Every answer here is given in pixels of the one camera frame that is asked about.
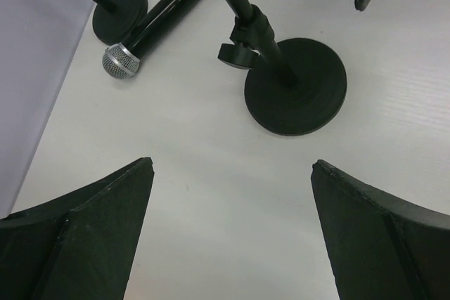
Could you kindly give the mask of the black microphone stand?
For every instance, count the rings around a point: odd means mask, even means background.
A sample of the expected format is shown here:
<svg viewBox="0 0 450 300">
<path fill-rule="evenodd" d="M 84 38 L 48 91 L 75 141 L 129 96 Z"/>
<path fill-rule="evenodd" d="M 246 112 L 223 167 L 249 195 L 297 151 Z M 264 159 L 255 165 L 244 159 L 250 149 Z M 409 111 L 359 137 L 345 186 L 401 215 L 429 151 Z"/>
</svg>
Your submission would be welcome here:
<svg viewBox="0 0 450 300">
<path fill-rule="evenodd" d="M 92 28 L 96 37 L 106 45 L 127 37 L 148 10 L 148 0 L 92 0 L 96 7 Z"/>
<path fill-rule="evenodd" d="M 347 75 L 332 48 L 313 39 L 276 42 L 267 16 L 249 0 L 225 0 L 235 14 L 218 59 L 247 70 L 244 99 L 254 120 L 282 136 L 312 133 L 340 111 Z"/>
</svg>

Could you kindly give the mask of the black microphone silver grille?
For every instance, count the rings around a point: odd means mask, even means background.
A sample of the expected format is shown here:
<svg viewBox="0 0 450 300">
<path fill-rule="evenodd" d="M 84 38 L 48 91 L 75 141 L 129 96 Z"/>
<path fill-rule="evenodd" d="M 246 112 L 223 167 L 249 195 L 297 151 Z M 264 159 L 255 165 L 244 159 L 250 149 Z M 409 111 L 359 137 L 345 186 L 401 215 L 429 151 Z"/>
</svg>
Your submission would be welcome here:
<svg viewBox="0 0 450 300">
<path fill-rule="evenodd" d="M 170 33 L 200 0 L 159 0 L 133 30 L 105 50 L 103 69 L 113 78 L 128 79 L 139 70 L 141 60 Z"/>
</svg>

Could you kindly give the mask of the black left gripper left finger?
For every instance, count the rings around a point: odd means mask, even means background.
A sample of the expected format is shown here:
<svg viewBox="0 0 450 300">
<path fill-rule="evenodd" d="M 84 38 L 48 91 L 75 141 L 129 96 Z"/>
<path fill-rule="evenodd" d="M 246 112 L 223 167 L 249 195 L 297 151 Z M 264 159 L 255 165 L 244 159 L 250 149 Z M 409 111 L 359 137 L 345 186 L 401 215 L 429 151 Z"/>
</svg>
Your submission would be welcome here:
<svg viewBox="0 0 450 300">
<path fill-rule="evenodd" d="M 142 157 L 1 220 L 2 299 L 123 299 L 154 179 Z"/>
</svg>

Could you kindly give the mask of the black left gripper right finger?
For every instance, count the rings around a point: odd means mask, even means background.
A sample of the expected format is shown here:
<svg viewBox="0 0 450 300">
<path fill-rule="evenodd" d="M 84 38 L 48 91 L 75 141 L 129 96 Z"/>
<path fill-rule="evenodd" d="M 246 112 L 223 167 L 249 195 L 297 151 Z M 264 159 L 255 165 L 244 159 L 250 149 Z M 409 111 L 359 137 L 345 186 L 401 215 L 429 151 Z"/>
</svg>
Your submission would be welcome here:
<svg viewBox="0 0 450 300">
<path fill-rule="evenodd" d="M 449 216 L 319 160 L 311 186 L 340 299 L 448 299 Z"/>
</svg>

